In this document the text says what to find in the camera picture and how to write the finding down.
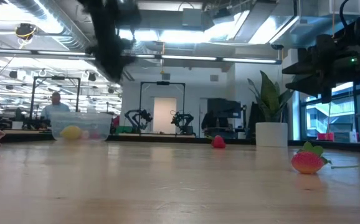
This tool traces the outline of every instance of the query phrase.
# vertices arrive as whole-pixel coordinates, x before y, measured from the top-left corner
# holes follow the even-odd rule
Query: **white plant pot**
[[[256,145],[287,147],[288,124],[272,122],[256,123]]]

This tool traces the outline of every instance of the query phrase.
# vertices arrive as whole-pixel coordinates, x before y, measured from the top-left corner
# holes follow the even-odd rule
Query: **green plant leaf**
[[[265,116],[265,121],[270,122],[272,119],[272,112],[268,106],[263,102],[262,99],[256,96],[256,102],[259,105],[259,108],[262,110],[263,115]]]
[[[268,78],[266,73],[260,71],[262,75],[262,90],[260,91],[263,102],[270,109],[271,114],[276,113],[280,109],[280,103],[278,102],[278,94],[275,89],[275,85]]]
[[[326,165],[326,164],[332,165],[332,162],[330,160],[325,159],[323,156],[321,156],[320,159],[322,159],[324,161],[324,165]]]
[[[253,88],[255,89],[254,94],[255,94],[257,97],[260,98],[260,93],[259,93],[259,91],[257,90],[257,88],[256,88],[256,86],[255,86],[255,83],[254,83],[251,79],[249,79],[249,78],[248,78],[248,83],[249,83],[249,85],[253,86]]]
[[[279,95],[280,94],[280,84],[278,84],[278,82],[275,82],[274,87],[275,87],[275,90],[277,91],[277,94]]]
[[[310,142],[305,142],[303,145],[302,150],[303,151],[310,151],[310,149],[313,149],[313,145]]]
[[[290,100],[290,98],[293,95],[293,90],[286,90],[285,92],[283,92],[279,97],[278,97],[278,102],[280,103],[280,105],[285,105],[288,100]]]
[[[322,146],[315,146],[309,151],[316,154],[317,156],[321,156],[324,153],[324,148]]]

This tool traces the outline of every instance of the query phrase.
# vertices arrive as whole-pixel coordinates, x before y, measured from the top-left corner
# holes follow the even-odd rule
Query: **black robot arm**
[[[180,122],[186,120],[183,126],[180,125]],[[194,117],[191,114],[181,114],[176,112],[173,116],[171,124],[174,124],[176,127],[180,129],[181,134],[187,133],[187,127],[194,120]]]

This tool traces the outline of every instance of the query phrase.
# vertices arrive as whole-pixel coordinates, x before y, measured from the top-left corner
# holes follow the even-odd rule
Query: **plastic container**
[[[55,140],[105,141],[111,120],[112,115],[104,113],[53,112],[51,131]]]

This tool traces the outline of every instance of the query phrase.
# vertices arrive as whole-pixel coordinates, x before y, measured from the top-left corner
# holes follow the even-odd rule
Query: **metal frame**
[[[186,104],[186,84],[185,83],[171,83],[171,82],[141,82],[140,83],[140,100],[138,103],[138,109],[141,111],[141,98],[143,97],[143,85],[144,84],[157,84],[162,85],[160,83],[165,83],[164,85],[182,85],[182,114],[184,115],[184,105]]]
[[[32,119],[32,115],[33,115],[33,107],[34,107],[34,101],[35,101],[35,90],[36,90],[36,87],[38,87],[38,85],[36,85],[36,80],[38,78],[42,78],[44,80],[46,80],[46,79],[52,79],[53,80],[55,77],[40,77],[40,76],[33,77],[31,111],[29,112],[29,119]],[[65,80],[65,79],[78,80],[77,96],[76,96],[76,111],[78,111],[79,94],[80,94],[80,82],[81,82],[81,80],[80,80],[80,78],[60,77],[60,80]]]

